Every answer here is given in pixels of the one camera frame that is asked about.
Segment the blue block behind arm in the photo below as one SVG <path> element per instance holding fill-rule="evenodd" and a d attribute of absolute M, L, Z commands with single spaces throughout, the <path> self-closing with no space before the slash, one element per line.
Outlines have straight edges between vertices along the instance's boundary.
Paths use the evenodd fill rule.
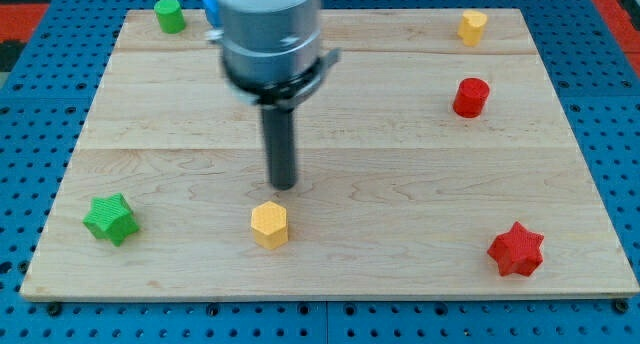
<path fill-rule="evenodd" d="M 219 6 L 216 0 L 202 0 L 205 16 L 209 24 L 214 28 L 221 28 Z"/>

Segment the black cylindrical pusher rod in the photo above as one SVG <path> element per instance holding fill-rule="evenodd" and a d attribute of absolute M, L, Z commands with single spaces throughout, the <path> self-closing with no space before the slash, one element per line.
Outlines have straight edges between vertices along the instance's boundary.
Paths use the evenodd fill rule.
<path fill-rule="evenodd" d="M 291 189 L 297 182 L 293 111 L 264 107 L 261 121 L 269 183 L 278 190 Z"/>

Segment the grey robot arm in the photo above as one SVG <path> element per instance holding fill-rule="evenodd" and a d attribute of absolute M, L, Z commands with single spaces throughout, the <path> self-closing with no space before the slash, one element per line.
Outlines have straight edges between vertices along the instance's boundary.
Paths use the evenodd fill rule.
<path fill-rule="evenodd" d="M 341 56 L 321 50 L 321 0 L 214 0 L 221 64 L 229 83 L 260 108 L 268 179 L 297 182 L 294 111 Z"/>

